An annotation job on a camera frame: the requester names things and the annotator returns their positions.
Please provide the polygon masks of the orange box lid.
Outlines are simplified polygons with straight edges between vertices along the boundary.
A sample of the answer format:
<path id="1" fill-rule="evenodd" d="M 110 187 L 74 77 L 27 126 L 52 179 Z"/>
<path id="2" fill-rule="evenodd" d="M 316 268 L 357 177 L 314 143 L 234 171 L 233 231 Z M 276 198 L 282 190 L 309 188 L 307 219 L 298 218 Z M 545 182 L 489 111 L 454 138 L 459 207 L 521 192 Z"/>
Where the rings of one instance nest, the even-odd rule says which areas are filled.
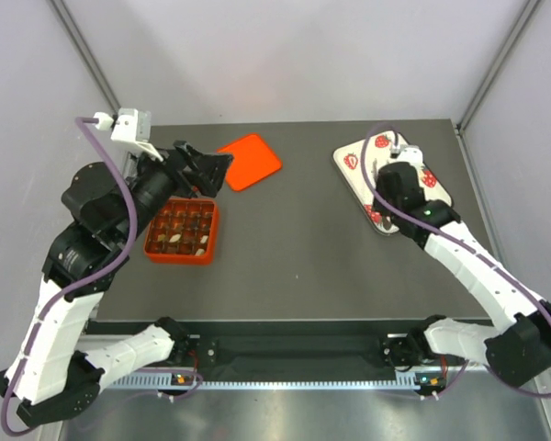
<path id="1" fill-rule="evenodd" d="M 233 191 L 244 189 L 278 172 L 282 161 L 262 136 L 251 133 L 218 149 L 233 158 L 226 182 Z"/>

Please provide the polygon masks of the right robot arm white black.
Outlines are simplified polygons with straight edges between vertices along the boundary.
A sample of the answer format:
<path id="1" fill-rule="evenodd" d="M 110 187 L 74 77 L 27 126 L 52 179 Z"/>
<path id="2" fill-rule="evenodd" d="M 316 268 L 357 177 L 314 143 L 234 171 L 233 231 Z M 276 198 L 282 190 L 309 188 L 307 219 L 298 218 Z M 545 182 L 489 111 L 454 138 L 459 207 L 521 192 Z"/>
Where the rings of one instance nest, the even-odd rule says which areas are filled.
<path id="1" fill-rule="evenodd" d="M 413 165 L 374 167 L 368 179 L 375 210 L 442 264 L 491 320 L 478 325 L 432 316 L 410 332 L 412 356 L 423 364 L 458 356 L 513 388 L 551 368 L 551 302 L 513 277 L 448 203 L 427 199 Z"/>

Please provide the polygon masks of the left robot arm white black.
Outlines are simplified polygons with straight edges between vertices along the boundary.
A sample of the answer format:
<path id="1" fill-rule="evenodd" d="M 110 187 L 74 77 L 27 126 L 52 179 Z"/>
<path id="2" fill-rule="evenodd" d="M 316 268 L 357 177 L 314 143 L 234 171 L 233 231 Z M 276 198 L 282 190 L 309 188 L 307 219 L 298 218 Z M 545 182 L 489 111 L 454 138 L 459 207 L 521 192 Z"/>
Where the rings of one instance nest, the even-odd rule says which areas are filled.
<path id="1" fill-rule="evenodd" d="M 113 345 L 80 351 L 94 307 L 128 262 L 128 250 L 172 197 L 215 197 L 232 163 L 184 141 L 160 159 L 143 155 L 133 177 L 109 162 L 82 167 L 62 193 L 72 223 L 53 241 L 42 268 L 39 301 L 14 364 L 0 371 L 0 395 L 17 398 L 28 427 L 69 420 L 118 379 L 150 364 L 189 356 L 186 329 L 163 317 Z"/>

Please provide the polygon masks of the orange chocolate box with grid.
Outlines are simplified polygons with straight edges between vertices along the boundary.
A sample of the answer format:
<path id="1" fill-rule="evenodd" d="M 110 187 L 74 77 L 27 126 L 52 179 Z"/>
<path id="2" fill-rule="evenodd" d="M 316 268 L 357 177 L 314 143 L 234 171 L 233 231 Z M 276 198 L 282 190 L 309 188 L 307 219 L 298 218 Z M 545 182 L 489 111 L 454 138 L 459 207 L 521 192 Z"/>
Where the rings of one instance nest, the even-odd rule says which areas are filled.
<path id="1" fill-rule="evenodd" d="M 155 215 L 143 242 L 145 255 L 155 264 L 207 266 L 214 259 L 219 207 L 209 198 L 170 198 Z M 169 239 L 181 234 L 177 243 Z M 208 236 L 206 243 L 200 238 Z M 197 249 L 205 249 L 196 256 Z"/>

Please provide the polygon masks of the white strawberry tray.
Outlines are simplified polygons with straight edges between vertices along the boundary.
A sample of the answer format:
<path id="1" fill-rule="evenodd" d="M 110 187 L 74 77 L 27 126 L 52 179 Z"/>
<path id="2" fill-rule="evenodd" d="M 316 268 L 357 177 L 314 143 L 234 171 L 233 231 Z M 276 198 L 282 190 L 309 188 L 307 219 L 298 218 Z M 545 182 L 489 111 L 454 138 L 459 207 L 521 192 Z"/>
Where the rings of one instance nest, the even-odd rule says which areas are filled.
<path id="1" fill-rule="evenodd" d="M 337 148 L 332 153 L 332 160 L 374 229 L 386 236 L 393 235 L 399 232 L 398 228 L 383 220 L 373 209 L 374 194 L 366 183 L 361 169 L 364 142 L 356 141 Z M 372 186 L 375 185 L 374 170 L 378 171 L 384 165 L 395 163 L 390 160 L 390 148 L 399 144 L 414 145 L 395 130 L 384 130 L 370 138 L 365 150 L 365 165 Z M 426 164 L 417 171 L 427 199 L 440 199 L 449 206 L 453 205 L 451 196 Z"/>

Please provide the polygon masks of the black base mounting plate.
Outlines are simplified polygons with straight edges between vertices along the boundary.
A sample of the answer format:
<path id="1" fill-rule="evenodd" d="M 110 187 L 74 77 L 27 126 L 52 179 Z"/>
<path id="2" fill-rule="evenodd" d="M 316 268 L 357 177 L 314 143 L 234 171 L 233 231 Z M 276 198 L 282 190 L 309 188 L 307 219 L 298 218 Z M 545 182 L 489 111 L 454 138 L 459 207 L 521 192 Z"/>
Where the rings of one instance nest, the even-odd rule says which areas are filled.
<path id="1" fill-rule="evenodd" d="M 296 382 L 394 379 L 397 369 L 433 365 L 403 338 L 366 335 L 204 335 L 184 364 L 207 381 Z"/>

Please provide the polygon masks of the aluminium rail frame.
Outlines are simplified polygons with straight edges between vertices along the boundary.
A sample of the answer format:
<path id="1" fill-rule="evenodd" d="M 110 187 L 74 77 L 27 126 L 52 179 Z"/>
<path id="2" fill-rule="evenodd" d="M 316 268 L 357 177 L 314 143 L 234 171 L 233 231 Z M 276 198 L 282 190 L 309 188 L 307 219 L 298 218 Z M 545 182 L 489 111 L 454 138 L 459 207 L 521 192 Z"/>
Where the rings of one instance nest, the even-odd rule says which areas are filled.
<path id="1" fill-rule="evenodd" d="M 448 357 L 386 362 L 369 331 L 204 334 L 185 397 L 105 391 L 55 440 L 551 440 L 545 406 Z"/>

